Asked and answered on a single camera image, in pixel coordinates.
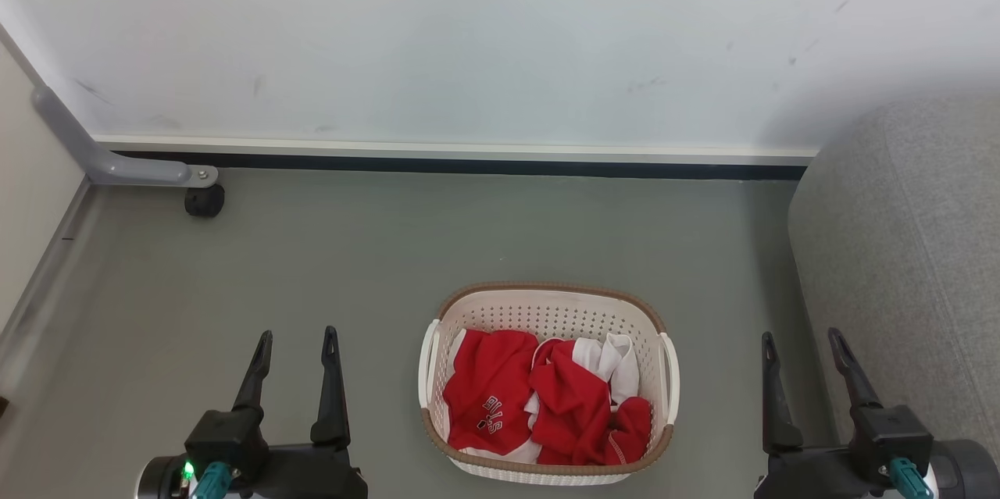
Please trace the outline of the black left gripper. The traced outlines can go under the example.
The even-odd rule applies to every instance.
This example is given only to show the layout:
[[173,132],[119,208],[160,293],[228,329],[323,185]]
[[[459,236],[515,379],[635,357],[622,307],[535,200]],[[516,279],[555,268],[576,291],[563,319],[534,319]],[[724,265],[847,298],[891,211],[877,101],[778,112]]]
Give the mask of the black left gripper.
[[[263,382],[270,372],[273,332],[264,331],[237,392],[232,411],[263,413]],[[317,446],[283,445],[270,456],[253,481],[233,475],[224,494],[200,494],[201,473],[185,455],[154,457],[137,478],[138,498],[367,498],[361,472],[349,465],[351,443],[338,333],[324,330],[320,361],[323,382],[317,420],[310,440]]]

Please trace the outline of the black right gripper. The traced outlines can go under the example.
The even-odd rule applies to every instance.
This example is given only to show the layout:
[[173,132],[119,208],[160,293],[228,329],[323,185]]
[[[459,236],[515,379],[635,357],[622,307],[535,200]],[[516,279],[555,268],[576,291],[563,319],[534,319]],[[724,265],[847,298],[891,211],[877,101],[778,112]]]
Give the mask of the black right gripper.
[[[846,336],[827,330],[836,370],[844,379],[851,411],[883,408]],[[781,362],[771,332],[762,335],[762,449],[768,455],[800,450],[801,430],[793,423],[781,379]],[[972,440],[932,443],[920,464],[895,457],[872,480],[856,473],[845,447],[807,448],[769,460],[769,472],[755,498],[997,498],[998,466],[985,446]]]

